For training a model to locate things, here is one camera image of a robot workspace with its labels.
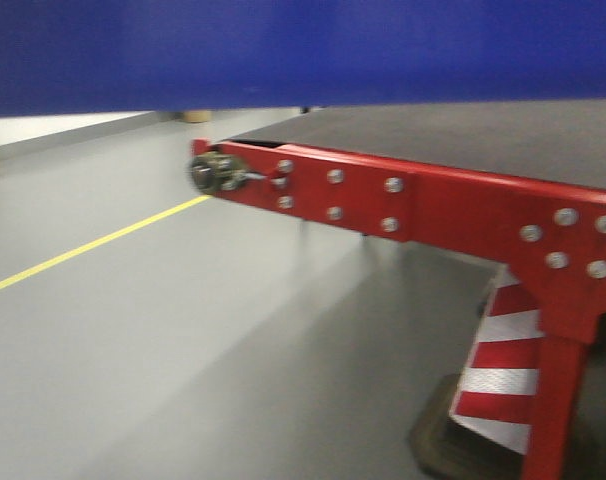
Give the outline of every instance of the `red and white striped panel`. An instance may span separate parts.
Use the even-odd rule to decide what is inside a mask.
[[[538,382],[538,322],[535,299],[503,268],[450,408],[455,422],[521,454]]]

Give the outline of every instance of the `black rubber base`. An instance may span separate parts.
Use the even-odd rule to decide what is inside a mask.
[[[450,420],[459,375],[441,380],[409,435],[412,453],[428,475],[448,480],[518,480],[523,457]],[[590,477],[596,445],[582,426],[574,428],[564,480]]]

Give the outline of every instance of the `red metal frame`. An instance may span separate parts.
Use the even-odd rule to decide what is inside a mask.
[[[288,177],[282,190],[269,181],[248,181],[218,197],[509,264],[539,301],[540,328],[546,334],[522,479],[560,478],[587,347],[594,341],[599,315],[606,312],[606,278],[586,272],[588,263],[606,261],[606,234],[595,228],[596,219],[606,215],[606,191],[299,145],[223,142],[216,148],[242,157],[268,178]],[[194,142],[195,154],[208,149],[206,141]],[[283,159],[294,163],[286,175],[277,169]],[[332,169],[344,172],[343,182],[327,181]],[[402,192],[385,190],[390,177],[403,180]],[[279,208],[278,198],[284,195],[294,199],[291,209]],[[343,209],[340,220],[327,219],[333,206]],[[578,212],[575,225],[554,222],[554,212],[562,208]],[[384,232],[380,222],[386,217],[397,218],[399,229]],[[525,225],[538,225],[542,238],[523,241],[519,232]],[[546,255],[556,251],[568,255],[566,268],[546,264]]]

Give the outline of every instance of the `yellow floor line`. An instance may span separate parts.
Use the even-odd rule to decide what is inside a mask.
[[[180,205],[177,205],[176,207],[169,208],[163,212],[157,213],[156,215],[152,215],[151,217],[141,220],[140,222],[136,222],[128,227],[122,228],[120,230],[117,230],[116,232],[112,232],[108,235],[105,235],[104,237],[97,238],[96,240],[86,243],[85,245],[81,245],[78,248],[69,250],[65,253],[62,253],[61,255],[57,255],[54,258],[50,258],[49,260],[46,260],[45,262],[39,263],[38,265],[28,268],[27,270],[23,270],[22,272],[12,275],[11,277],[6,278],[5,280],[1,280],[0,281],[0,290],[3,290],[4,288],[14,285],[15,283],[18,283],[22,280],[25,280],[26,278],[29,278],[32,275],[41,273],[44,270],[47,270],[48,268],[52,268],[52,267],[58,265],[59,263],[63,263],[66,260],[74,258],[78,255],[81,255],[82,253],[93,250],[96,247],[100,247],[101,245],[105,245],[106,243],[111,242],[112,240],[116,240],[117,238],[123,237],[123,236],[127,235],[128,233],[135,232],[136,230],[139,230],[143,227],[147,227],[148,225],[151,225],[154,222],[163,220],[164,218],[174,215],[175,213],[181,212],[181,211],[185,210],[186,208],[190,208],[194,205],[198,205],[199,203],[204,202],[208,198],[212,198],[212,197],[210,197],[209,195],[201,195],[199,197],[193,198],[192,200],[188,200],[187,202],[181,203]]]

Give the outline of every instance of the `wall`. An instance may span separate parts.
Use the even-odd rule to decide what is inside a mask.
[[[147,112],[89,113],[43,117],[0,118],[0,145],[111,122]]]

